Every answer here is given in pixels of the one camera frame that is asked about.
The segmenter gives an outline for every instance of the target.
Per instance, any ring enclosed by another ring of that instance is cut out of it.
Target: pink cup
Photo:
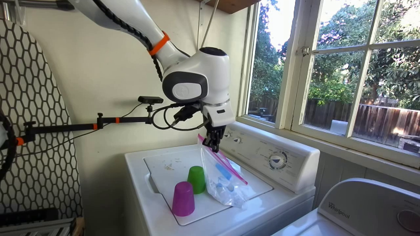
[[[192,185],[187,181],[177,183],[173,192],[172,213],[177,216],[188,216],[194,210],[195,203]]]

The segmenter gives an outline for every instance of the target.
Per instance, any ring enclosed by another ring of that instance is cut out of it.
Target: white washing machine
[[[419,236],[420,195],[363,178],[330,189],[319,207],[273,236]]]
[[[248,182],[243,209],[205,191],[194,196],[191,215],[172,214],[175,185],[202,166],[199,145],[128,153],[125,235],[271,235],[311,211],[319,150],[238,122],[226,128],[220,149]]]

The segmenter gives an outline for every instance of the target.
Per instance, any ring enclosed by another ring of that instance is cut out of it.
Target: hexagon pattern
[[[38,126],[71,123],[41,47],[28,32],[4,19],[0,19],[0,68],[0,108],[13,123],[16,136],[24,135],[27,121]],[[55,207],[61,218],[82,216],[73,141],[41,154],[20,156],[72,137],[71,132],[43,134],[18,147],[12,168],[0,182],[0,214]],[[3,160],[5,150],[0,154]]]

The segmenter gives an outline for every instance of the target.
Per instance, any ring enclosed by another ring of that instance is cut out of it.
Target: green cup
[[[201,166],[193,166],[189,169],[187,181],[192,185],[194,194],[200,194],[206,189],[204,170]]]

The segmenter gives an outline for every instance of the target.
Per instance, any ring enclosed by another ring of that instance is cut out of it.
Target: window
[[[418,168],[420,1],[296,0],[276,21],[283,2],[253,18],[244,117]]]
[[[255,40],[247,114],[275,123],[294,1],[262,0]]]

